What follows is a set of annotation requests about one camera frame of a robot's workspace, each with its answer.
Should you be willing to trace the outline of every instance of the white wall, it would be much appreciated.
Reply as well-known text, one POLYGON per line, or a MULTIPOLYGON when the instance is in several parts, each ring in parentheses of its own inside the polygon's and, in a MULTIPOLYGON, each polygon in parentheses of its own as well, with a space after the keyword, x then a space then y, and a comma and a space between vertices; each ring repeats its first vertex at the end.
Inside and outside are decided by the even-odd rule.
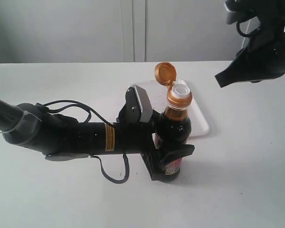
POLYGON ((224 2, 147 0, 146 60, 234 59, 243 38, 235 25, 226 24, 224 2))
POLYGON ((132 1, 0 0, 0 63, 123 62, 129 56, 132 61, 128 3, 132 1))

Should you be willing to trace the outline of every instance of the soy sauce bottle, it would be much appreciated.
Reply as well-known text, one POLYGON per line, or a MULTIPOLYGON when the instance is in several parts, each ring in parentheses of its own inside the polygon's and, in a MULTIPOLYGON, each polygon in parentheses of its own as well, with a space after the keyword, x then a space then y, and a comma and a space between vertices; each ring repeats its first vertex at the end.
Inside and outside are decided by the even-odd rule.
MULTIPOLYGON (((167 142, 185 144, 191 133, 188 107, 192 101, 192 92, 187 85, 175 83, 176 70, 170 63, 158 64, 155 68, 155 78, 160 84, 168 87, 168 105, 156 124, 155 146, 159 149, 167 142)), ((165 173, 162 181, 172 181, 179 175, 181 160, 182 158, 162 167, 165 173)))

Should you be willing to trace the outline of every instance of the table surface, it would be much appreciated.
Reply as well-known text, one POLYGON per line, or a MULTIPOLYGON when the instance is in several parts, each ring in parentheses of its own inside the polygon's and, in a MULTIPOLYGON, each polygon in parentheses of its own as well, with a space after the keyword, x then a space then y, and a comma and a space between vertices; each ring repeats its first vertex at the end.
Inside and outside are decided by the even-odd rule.
MULTIPOLYGON (((173 63, 211 126, 172 183, 151 181, 140 155, 130 178, 107 181, 97 159, 46 161, 0 135, 0 228, 285 227, 285 75, 221 89, 230 62, 173 63)), ((113 120, 129 85, 153 80, 156 63, 3 64, 0 99, 10 104, 73 99, 113 120)), ((80 120, 85 112, 64 111, 80 120)), ((104 156, 121 178, 121 156, 104 156)))

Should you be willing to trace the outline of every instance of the black strap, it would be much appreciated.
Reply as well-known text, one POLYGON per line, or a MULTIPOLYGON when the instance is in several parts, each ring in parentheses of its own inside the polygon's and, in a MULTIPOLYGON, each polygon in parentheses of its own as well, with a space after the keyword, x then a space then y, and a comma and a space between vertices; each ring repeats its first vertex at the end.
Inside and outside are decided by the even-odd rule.
POLYGON ((128 160, 128 157, 127 155, 124 153, 123 154, 123 161, 124 161, 124 168, 125 168, 125 174, 124 174, 124 178, 122 180, 115 180, 113 179, 112 177, 110 177, 108 174, 106 174, 104 168, 103 168, 103 164, 101 162, 101 159, 100 157, 98 156, 91 156, 92 158, 97 158, 99 161, 100 161, 100 167, 101 167, 101 173, 103 174, 103 176, 105 178, 107 178, 110 182, 113 182, 115 184, 123 184, 125 183, 128 179, 129 179, 129 176, 130 176, 130 166, 129 166, 129 160, 128 160))

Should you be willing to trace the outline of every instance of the warning sticker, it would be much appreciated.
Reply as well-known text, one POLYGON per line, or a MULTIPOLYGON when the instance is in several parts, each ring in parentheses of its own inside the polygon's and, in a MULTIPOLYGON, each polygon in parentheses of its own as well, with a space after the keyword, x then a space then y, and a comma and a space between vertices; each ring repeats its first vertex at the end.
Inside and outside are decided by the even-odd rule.
POLYGON ((115 129, 105 124, 105 151, 114 151, 115 129))

